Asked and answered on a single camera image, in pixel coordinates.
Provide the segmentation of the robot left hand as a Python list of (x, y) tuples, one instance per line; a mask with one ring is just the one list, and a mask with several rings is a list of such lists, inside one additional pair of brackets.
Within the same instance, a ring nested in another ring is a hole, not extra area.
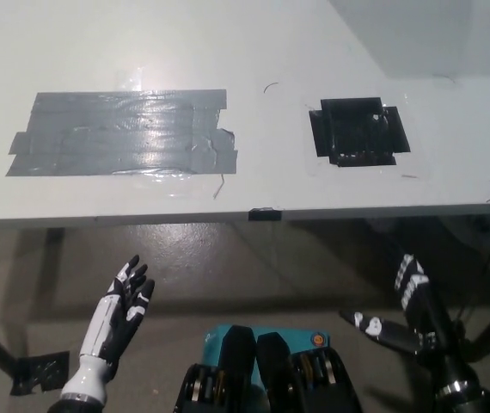
[(155, 289), (148, 278), (148, 266), (135, 255), (113, 278), (99, 300), (83, 339), (80, 355), (107, 365), (107, 378), (117, 373), (119, 359), (136, 334)]

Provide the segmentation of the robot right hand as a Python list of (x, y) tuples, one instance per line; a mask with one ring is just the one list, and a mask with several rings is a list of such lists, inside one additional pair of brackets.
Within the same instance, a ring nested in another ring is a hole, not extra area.
[(450, 316), (414, 256), (403, 255), (393, 287), (405, 325), (361, 311), (344, 310), (340, 316), (373, 342), (414, 357), (429, 370), (436, 385), (475, 381), (474, 370), (461, 355)]

